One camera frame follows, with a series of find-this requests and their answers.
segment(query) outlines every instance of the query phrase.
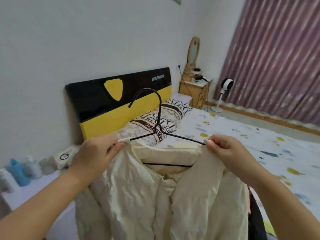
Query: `mirror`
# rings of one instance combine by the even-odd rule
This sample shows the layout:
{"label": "mirror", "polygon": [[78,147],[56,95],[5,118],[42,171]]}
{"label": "mirror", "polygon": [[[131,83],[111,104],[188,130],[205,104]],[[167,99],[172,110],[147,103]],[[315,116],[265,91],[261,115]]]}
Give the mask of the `mirror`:
{"label": "mirror", "polygon": [[199,49],[200,49],[200,38],[193,37],[189,46],[186,68],[184,69],[185,74],[190,74],[191,71],[194,68],[196,68]]}
{"label": "mirror", "polygon": [[194,66],[194,63],[195,63],[195,58],[196,58],[196,55],[197,55],[197,51],[198,51],[198,43],[197,42],[192,42],[192,45],[191,47],[191,51],[190,51],[190,65],[191,66]]}

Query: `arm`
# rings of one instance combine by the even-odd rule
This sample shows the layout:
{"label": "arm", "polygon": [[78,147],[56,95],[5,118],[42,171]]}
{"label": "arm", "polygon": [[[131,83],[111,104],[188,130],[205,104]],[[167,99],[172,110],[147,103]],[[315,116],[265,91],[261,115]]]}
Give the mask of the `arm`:
{"label": "arm", "polygon": [[213,135],[206,146],[226,168],[259,195],[280,240],[320,239],[320,223],[298,198],[264,167],[237,139]]}
{"label": "arm", "polygon": [[41,240],[68,204],[109,166],[125,146],[114,135],[84,142],[70,169],[0,221],[2,239]]}

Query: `curtain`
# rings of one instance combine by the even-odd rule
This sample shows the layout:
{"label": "curtain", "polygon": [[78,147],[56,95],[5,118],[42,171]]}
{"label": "curtain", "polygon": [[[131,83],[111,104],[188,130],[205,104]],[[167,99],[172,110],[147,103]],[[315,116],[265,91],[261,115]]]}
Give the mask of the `curtain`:
{"label": "curtain", "polygon": [[246,0],[225,78],[226,103],[319,126],[320,0]]}

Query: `black wire hanger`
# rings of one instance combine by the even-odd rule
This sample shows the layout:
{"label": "black wire hanger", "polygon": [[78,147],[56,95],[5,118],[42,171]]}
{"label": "black wire hanger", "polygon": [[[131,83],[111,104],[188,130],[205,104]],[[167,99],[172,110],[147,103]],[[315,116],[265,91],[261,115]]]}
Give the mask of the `black wire hanger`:
{"label": "black wire hanger", "polygon": [[[131,139],[130,139],[131,141],[137,140],[137,139],[140,139],[140,138],[143,138],[143,137],[147,137],[147,136],[154,135],[154,134],[156,133],[156,129],[157,129],[157,126],[158,126],[159,129],[160,129],[160,132],[163,133],[163,134],[165,134],[165,135],[173,136],[173,137],[178,137],[178,138],[185,139],[185,140],[188,140],[188,141],[193,141],[193,142],[199,143],[199,144],[204,145],[204,146],[206,145],[206,144],[203,143],[203,142],[200,142],[200,141],[197,141],[197,140],[193,140],[193,139],[190,139],[190,138],[186,138],[186,137],[182,137],[182,136],[173,135],[173,134],[171,134],[171,133],[167,133],[167,132],[164,132],[164,131],[162,130],[162,127],[161,127],[161,125],[160,125],[162,100],[161,100],[160,94],[159,94],[156,90],[154,90],[154,89],[152,89],[152,88],[142,88],[142,89],[140,89],[140,90],[134,95],[133,99],[131,100],[131,102],[130,102],[130,104],[129,104],[129,108],[131,108],[132,104],[133,104],[134,101],[137,99],[137,97],[139,96],[139,94],[142,93],[142,92],[144,92],[144,91],[147,91],[147,90],[150,90],[150,91],[154,92],[154,93],[158,96],[159,101],[160,101],[160,103],[159,103],[158,118],[157,118],[157,124],[154,126],[152,133],[146,134],[146,135],[143,135],[143,136],[138,136],[138,137],[131,138]],[[143,163],[143,164],[147,164],[147,165],[163,165],[163,166],[176,166],[176,167],[187,167],[187,168],[191,168],[191,167],[192,167],[192,166],[190,166],[190,165],[164,164],[164,163],[147,163],[147,162],[145,162],[145,163]]]}

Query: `white fan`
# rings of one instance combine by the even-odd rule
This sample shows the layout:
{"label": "white fan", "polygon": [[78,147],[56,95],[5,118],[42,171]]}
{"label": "white fan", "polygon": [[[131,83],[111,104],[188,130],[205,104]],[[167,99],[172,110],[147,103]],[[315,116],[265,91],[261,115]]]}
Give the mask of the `white fan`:
{"label": "white fan", "polygon": [[221,83],[221,90],[220,90],[220,97],[219,97],[219,101],[217,103],[216,106],[212,106],[211,107],[211,110],[214,111],[214,112],[217,112],[217,113],[221,113],[223,111],[222,108],[219,108],[220,104],[221,104],[221,99],[222,99],[222,95],[230,90],[232,88],[234,84],[234,81],[232,79],[229,79],[229,78],[226,78],[222,81]]}

